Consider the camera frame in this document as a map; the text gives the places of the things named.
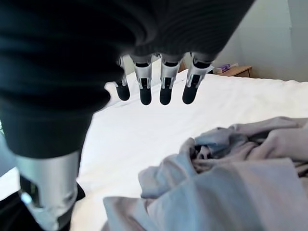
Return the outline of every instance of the prosthetic hand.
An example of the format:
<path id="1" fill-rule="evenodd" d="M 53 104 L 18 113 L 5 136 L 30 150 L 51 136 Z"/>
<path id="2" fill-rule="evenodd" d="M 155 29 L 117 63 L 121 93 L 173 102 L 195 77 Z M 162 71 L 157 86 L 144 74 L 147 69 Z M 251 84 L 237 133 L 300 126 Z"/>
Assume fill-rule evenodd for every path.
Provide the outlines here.
<path id="1" fill-rule="evenodd" d="M 70 221 L 86 132 L 110 99 L 105 83 L 127 91 L 118 58 L 131 55 L 141 101 L 149 104 L 151 56 L 160 53 L 160 101 L 168 104 L 179 63 L 193 52 L 183 91 L 184 103 L 191 103 L 252 3 L 1 1 L 0 118 L 16 155 L 21 199 L 44 230 Z"/>

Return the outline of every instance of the white duvet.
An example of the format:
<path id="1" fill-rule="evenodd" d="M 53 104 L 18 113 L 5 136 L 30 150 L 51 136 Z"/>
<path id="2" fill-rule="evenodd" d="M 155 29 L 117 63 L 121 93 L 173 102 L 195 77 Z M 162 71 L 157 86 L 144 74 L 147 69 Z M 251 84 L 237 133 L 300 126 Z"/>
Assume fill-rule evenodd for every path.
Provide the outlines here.
<path id="1" fill-rule="evenodd" d="M 149 106 L 135 92 L 94 115 L 77 179 L 86 198 L 75 206 L 71 230 L 100 230 L 107 219 L 103 198 L 139 197 L 138 172 L 176 153 L 188 137 L 275 116 L 308 117 L 308 83 L 206 75 L 195 101 L 185 105 L 186 75 L 178 75 L 168 106 L 155 85 Z M 17 179 L 16 169 L 0 178 L 0 200 L 18 190 Z"/>

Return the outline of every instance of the gray fabric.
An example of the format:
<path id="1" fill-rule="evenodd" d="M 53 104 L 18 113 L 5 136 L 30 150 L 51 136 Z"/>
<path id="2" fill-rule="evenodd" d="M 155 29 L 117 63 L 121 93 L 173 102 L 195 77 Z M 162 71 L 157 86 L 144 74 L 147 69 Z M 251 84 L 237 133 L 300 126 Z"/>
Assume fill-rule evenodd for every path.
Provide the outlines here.
<path id="1" fill-rule="evenodd" d="M 217 128 L 139 174 L 141 198 L 104 199 L 108 231 L 306 231 L 307 119 Z"/>
<path id="2" fill-rule="evenodd" d="M 15 167 L 15 159 L 6 145 L 5 137 L 0 132 L 0 177 Z"/>

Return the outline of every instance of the bedside table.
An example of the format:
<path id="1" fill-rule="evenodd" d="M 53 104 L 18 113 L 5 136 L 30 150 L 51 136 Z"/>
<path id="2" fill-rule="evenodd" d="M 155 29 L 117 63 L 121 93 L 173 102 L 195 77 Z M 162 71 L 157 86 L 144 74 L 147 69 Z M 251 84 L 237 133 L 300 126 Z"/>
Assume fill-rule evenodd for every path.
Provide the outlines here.
<path id="1" fill-rule="evenodd" d="M 252 66 L 235 66 L 230 70 L 218 74 L 219 76 L 237 76 L 252 78 Z"/>

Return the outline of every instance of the robotic fingertip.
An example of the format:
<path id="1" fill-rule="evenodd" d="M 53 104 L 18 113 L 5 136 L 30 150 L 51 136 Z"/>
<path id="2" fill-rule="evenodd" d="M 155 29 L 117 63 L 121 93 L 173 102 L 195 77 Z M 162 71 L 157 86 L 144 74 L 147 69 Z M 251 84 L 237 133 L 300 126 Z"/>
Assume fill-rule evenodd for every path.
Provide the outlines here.
<path id="1" fill-rule="evenodd" d="M 151 88 L 140 89 L 140 101 L 143 105 L 149 105 L 152 101 Z"/>

